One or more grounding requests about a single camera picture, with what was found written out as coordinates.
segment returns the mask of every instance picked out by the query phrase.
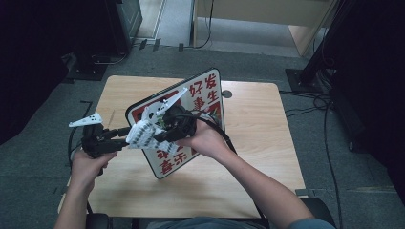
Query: black cable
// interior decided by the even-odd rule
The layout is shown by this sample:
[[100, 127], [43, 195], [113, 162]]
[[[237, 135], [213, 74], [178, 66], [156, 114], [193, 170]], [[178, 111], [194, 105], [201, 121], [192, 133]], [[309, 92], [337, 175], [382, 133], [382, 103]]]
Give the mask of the black cable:
[[330, 173], [331, 177], [333, 179], [333, 185], [334, 185], [334, 190], [336, 192], [336, 202], [337, 202], [337, 212], [338, 212], [338, 217], [339, 217], [339, 227], [343, 229], [343, 220], [342, 220], [342, 209], [340, 206], [340, 197], [339, 197], [339, 188], [337, 186], [337, 181], [336, 181], [336, 176], [334, 174], [333, 167], [331, 165], [331, 160], [330, 160], [330, 151], [329, 151], [329, 146], [328, 146], [328, 132], [327, 132], [327, 117], [328, 117], [328, 109], [330, 107], [327, 106], [325, 110], [325, 118], [324, 118], [324, 143], [325, 143], [325, 150], [327, 152], [327, 157], [328, 157], [328, 163], [330, 165]]
[[87, 206], [86, 206], [86, 208], [87, 208], [87, 213], [88, 213], [88, 214], [92, 214], [92, 213], [93, 213], [93, 210], [92, 210], [92, 207], [90, 206], [89, 201], [87, 201]]
[[295, 93], [295, 92], [286, 92], [286, 91], [279, 91], [280, 94], [289, 94], [289, 95], [295, 95], [299, 97], [306, 97], [306, 98], [314, 98], [316, 97], [316, 94], [308, 94], [308, 93]]
[[331, 83], [330, 83], [330, 75], [324, 69], [317, 72], [318, 78], [320, 79], [321, 83], [325, 86], [325, 88], [330, 91], [331, 90]]
[[[92, 101], [80, 101], [80, 103], [88, 103], [89, 104], [87, 106], [86, 112], [84, 113], [84, 115], [82, 117], [82, 118], [85, 118], [87, 116], [87, 113], [90, 111], [90, 108], [92, 107], [93, 102]], [[74, 149], [72, 149], [72, 141], [73, 141], [74, 134], [75, 134], [76, 130], [77, 130], [77, 127], [74, 127], [72, 129], [71, 134], [69, 135], [69, 141], [68, 141], [68, 159], [69, 159], [69, 167], [71, 168], [71, 171], [72, 171], [71, 154], [72, 154], [72, 151], [74, 150]]]
[[[208, 43], [208, 41], [211, 39], [211, 22], [212, 22], [212, 12], [213, 12], [213, 10], [214, 10], [214, 0], [212, 0], [212, 2], [211, 2], [211, 10], [210, 10], [210, 13], [209, 13], [209, 22], [208, 22], [208, 25], [207, 25], [207, 28], [208, 28], [208, 37], [206, 38], [205, 43], [204, 43], [203, 45], [199, 46], [199, 47], [192, 47], [192, 46], [183, 47], [184, 49], [193, 49], [193, 50], [201, 49], [201, 48], [203, 48], [203, 47]], [[140, 45], [140, 44], [141, 44], [141, 43], [135, 43], [132, 47], [136, 47], [137, 45]], [[145, 46], [155, 46], [155, 45], [153, 45], [153, 44], [146, 44]], [[176, 48], [176, 49], [179, 48], [179, 47], [175, 47], [175, 46], [161, 46], [161, 45], [159, 45], [159, 47], [163, 47], [163, 48]]]
[[[318, 106], [318, 104], [316, 103], [316, 101], [318, 101], [318, 100], [321, 100], [324, 103], [324, 105]], [[330, 104], [330, 96], [328, 94], [319, 94], [313, 98], [312, 104], [313, 104], [313, 107], [317, 108], [318, 110], [326, 110], [326, 108]]]
[[218, 118], [208, 112], [204, 112], [204, 111], [200, 111], [200, 110], [191, 110], [192, 112], [198, 112], [198, 114], [204, 114], [204, 115], [208, 115], [209, 117], [211, 117], [211, 119], [215, 122], [215, 124], [217, 124], [218, 126], [220, 126], [220, 123], [218, 122]]
[[205, 43], [203, 43], [203, 45], [199, 46], [199, 47], [193, 47], [194, 49], [200, 49], [202, 47], [204, 47], [209, 39], [211, 38], [211, 21], [212, 21], [212, 11], [214, 10], [214, 0], [212, 0], [211, 2], [211, 11], [209, 13], [209, 22], [208, 22], [208, 38], [206, 38]]
[[115, 65], [125, 59], [126, 54], [124, 54], [118, 61], [115, 62], [93, 62], [95, 65]]
[[311, 111], [311, 110], [317, 110], [318, 108], [315, 107], [310, 107], [310, 108], [304, 108], [304, 109], [290, 109], [285, 111], [285, 113], [289, 113], [289, 112], [306, 112], [306, 111]]
[[172, 116], [172, 118], [175, 118], [178, 116], [192, 117], [192, 118], [205, 122], [208, 126], [212, 127], [215, 131], [218, 132], [218, 134], [221, 135], [221, 137], [225, 140], [226, 144], [228, 145], [229, 149], [231, 149], [237, 155], [235, 147], [232, 144], [232, 141], [230, 140], [229, 136], [225, 133], [225, 131], [223, 131], [223, 129], [221, 129], [221, 127], [219, 125], [217, 125], [217, 124], [213, 123], [212, 121], [205, 119], [203, 117], [195, 116], [195, 115], [191, 115], [191, 114], [176, 114], [176, 115]]
[[288, 115], [286, 115], [286, 117], [291, 117], [291, 116], [296, 116], [296, 115], [303, 115], [303, 114], [306, 114], [306, 113], [311, 113], [311, 112], [314, 112], [314, 111], [317, 111], [318, 109], [316, 109], [316, 108], [312, 108], [312, 110], [309, 110], [309, 111], [306, 111], [306, 112], [301, 112], [301, 113], [297, 113], [297, 114], [288, 114]]
[[312, 54], [315, 53], [315, 41], [316, 41], [316, 39], [313, 38], [313, 42], [312, 42]]

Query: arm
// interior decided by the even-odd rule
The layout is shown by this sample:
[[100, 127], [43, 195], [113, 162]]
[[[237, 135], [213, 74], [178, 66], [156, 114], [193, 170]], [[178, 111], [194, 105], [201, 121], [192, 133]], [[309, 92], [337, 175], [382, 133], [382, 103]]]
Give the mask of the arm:
[[83, 151], [75, 153], [71, 182], [55, 229], [85, 228], [87, 199], [95, 186], [97, 174], [101, 168], [106, 168], [108, 161], [116, 155], [117, 152], [114, 152], [93, 159]]
[[299, 219], [313, 218], [307, 206], [294, 193], [235, 155], [222, 137], [205, 123], [198, 121], [195, 135], [179, 140], [178, 144], [192, 147], [221, 163], [278, 228], [287, 228]]

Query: wooden table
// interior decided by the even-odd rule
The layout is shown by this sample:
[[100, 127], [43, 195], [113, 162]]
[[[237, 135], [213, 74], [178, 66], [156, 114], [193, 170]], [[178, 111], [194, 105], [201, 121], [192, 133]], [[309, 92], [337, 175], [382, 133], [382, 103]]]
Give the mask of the wooden table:
[[[180, 79], [111, 76], [96, 111], [105, 128], [128, 126], [125, 110]], [[277, 86], [222, 81], [224, 120], [238, 154], [285, 184], [305, 188]], [[156, 179], [141, 150], [118, 153], [90, 195], [94, 212], [131, 218], [258, 218], [250, 196], [215, 160], [197, 156], [164, 179]]]

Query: wire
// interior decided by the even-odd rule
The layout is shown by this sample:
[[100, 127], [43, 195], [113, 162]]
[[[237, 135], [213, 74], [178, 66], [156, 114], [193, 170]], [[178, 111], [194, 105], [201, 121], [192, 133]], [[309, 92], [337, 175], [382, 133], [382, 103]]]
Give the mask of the wire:
[[[132, 47], [137, 47], [138, 45], [141, 45], [142, 43], [134, 43]], [[145, 44], [145, 47], [155, 47], [155, 44]], [[159, 45], [160, 48], [176, 48], [178, 49], [179, 47], [176, 46], [167, 46], [167, 45]]]
[[[342, 4], [340, 5], [339, 9], [336, 11], [336, 14], [334, 15], [334, 17], [331, 19], [331, 23], [332, 24], [334, 22], [334, 20], [336, 19], [337, 15], [339, 14], [339, 12], [342, 10], [343, 6], [345, 5], [346, 0], [343, 0]], [[333, 60], [333, 58], [328, 58], [328, 60], [331, 61], [331, 64], [328, 63], [327, 58], [325, 58], [325, 54], [324, 54], [324, 49], [325, 49], [325, 36], [326, 36], [326, 31], [328, 31], [327, 29], [324, 30], [324, 35], [322, 37], [322, 49], [321, 49], [321, 53], [322, 53], [322, 59], [324, 60], [324, 63], [326, 65], [328, 65], [329, 67], [333, 66], [335, 64], [335, 61]]]
[[173, 115], [171, 118], [175, 118], [175, 117], [178, 117], [178, 116], [192, 117], [192, 118], [195, 118], [195, 119], [198, 119], [198, 120], [201, 120], [201, 121], [205, 122], [208, 126], [212, 127], [215, 131], [217, 131], [221, 135], [221, 137], [225, 140], [226, 144], [229, 146], [229, 149], [231, 149], [237, 155], [235, 147], [233, 146], [232, 142], [230, 141], [229, 136], [216, 123], [213, 123], [212, 121], [210, 121], [210, 120], [208, 120], [206, 118], [203, 118], [203, 117], [200, 117], [200, 116], [195, 116], [195, 115], [192, 115], [192, 114], [176, 114], [176, 115]]
[[93, 210], [92, 210], [92, 207], [90, 206], [89, 200], [87, 200], [86, 208], [87, 208], [87, 212], [88, 212], [89, 214], [92, 214], [92, 213], [93, 213]]
[[116, 62], [110, 62], [110, 63], [93, 62], [93, 63], [96, 64], [96, 65], [115, 65], [115, 64], [121, 62], [123, 59], [125, 59], [125, 57], [126, 57], [126, 54], [124, 54], [124, 55], [122, 56], [122, 58], [120, 58], [120, 59], [119, 59], [118, 61], [116, 61]]
[[338, 217], [339, 217], [339, 227], [343, 229], [343, 220], [342, 220], [342, 208], [340, 206], [340, 195], [339, 195], [339, 188], [337, 186], [337, 181], [336, 181], [336, 176], [334, 174], [333, 167], [331, 165], [331, 160], [330, 160], [330, 151], [329, 151], [329, 146], [328, 146], [328, 132], [327, 132], [327, 117], [328, 117], [328, 109], [330, 107], [327, 106], [325, 110], [325, 118], [324, 118], [324, 143], [325, 143], [325, 150], [327, 152], [327, 157], [328, 157], [328, 163], [330, 165], [330, 173], [331, 177], [333, 179], [333, 185], [334, 185], [334, 190], [336, 192], [336, 202], [337, 202], [337, 212], [338, 212]]
[[316, 39], [313, 38], [313, 42], [312, 42], [312, 54], [315, 53], [315, 41], [316, 41]]
[[[93, 102], [92, 102], [92, 101], [80, 101], [80, 103], [88, 103], [88, 104], [89, 104], [89, 105], [87, 106], [86, 112], [84, 113], [84, 115], [83, 115], [83, 117], [82, 117], [82, 118], [85, 118], [85, 117], [87, 116], [87, 113], [90, 111], [90, 108], [92, 107]], [[72, 152], [80, 145], [80, 144], [77, 144], [76, 147], [75, 147], [74, 149], [72, 149], [72, 141], [73, 141], [74, 134], [75, 134], [75, 131], [76, 131], [76, 130], [77, 130], [77, 127], [74, 127], [74, 128], [72, 129], [71, 134], [69, 135], [69, 141], [68, 141], [68, 159], [69, 159], [69, 167], [71, 168], [71, 171], [72, 171], [72, 159], [71, 159], [71, 154], [72, 154]]]
[[204, 111], [200, 111], [200, 110], [191, 110], [190, 112], [198, 112], [198, 114], [204, 114], [204, 115], [208, 115], [209, 117], [211, 117], [211, 119], [215, 122], [215, 124], [217, 124], [218, 126], [220, 126], [220, 123], [218, 122], [218, 118], [208, 112], [204, 112]]
[[329, 91], [331, 90], [331, 83], [329, 79], [329, 75], [325, 76], [326, 70], [320, 70], [317, 72], [318, 78], [321, 80], [321, 83], [327, 88]]
[[[290, 94], [290, 95], [295, 95], [295, 96], [301, 96], [301, 97], [311, 97], [309, 94], [299, 94], [299, 93], [290, 93], [290, 92], [284, 92], [284, 91], [280, 91], [280, 93], [282, 94]], [[319, 106], [316, 101], [322, 101], [324, 103], [324, 105]], [[328, 158], [328, 163], [330, 166], [330, 173], [332, 176], [332, 180], [333, 180], [333, 185], [335, 188], [335, 192], [336, 192], [336, 203], [337, 203], [337, 211], [338, 211], [338, 217], [339, 217], [339, 226], [341, 229], [343, 229], [343, 219], [342, 219], [342, 207], [340, 204], [340, 195], [339, 195], [339, 187], [337, 185], [337, 181], [336, 181], [336, 175], [334, 173], [333, 170], [333, 166], [331, 164], [331, 160], [330, 160], [330, 151], [329, 151], [329, 145], [328, 145], [328, 132], [327, 132], [327, 119], [328, 119], [328, 110], [330, 109], [330, 106], [332, 104], [331, 100], [330, 100], [330, 96], [328, 94], [319, 94], [319, 95], [314, 95], [313, 96], [313, 108], [306, 108], [306, 109], [291, 109], [291, 110], [287, 110], [287, 112], [292, 112], [292, 111], [302, 111], [300, 114], [290, 114], [289, 116], [293, 116], [293, 115], [302, 115], [305, 113], [310, 113], [316, 110], [324, 110], [325, 111], [325, 116], [324, 116], [324, 144], [325, 144], [325, 151], [327, 154], [327, 158]]]
[[194, 49], [200, 49], [202, 47], [204, 47], [209, 39], [211, 38], [211, 21], [212, 21], [212, 11], [214, 10], [214, 0], [212, 0], [211, 2], [211, 11], [209, 13], [209, 23], [208, 23], [208, 37], [205, 40], [205, 43], [203, 43], [203, 45], [199, 46], [199, 47], [195, 47]]

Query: left hand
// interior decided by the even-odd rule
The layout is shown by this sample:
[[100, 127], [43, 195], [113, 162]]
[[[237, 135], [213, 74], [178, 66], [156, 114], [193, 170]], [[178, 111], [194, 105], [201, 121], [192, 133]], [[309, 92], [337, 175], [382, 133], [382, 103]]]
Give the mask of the left hand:
[[75, 189], [89, 195], [95, 187], [95, 179], [99, 171], [101, 168], [107, 168], [108, 161], [115, 156], [117, 156], [117, 152], [92, 158], [83, 150], [77, 151], [73, 160], [69, 189]]

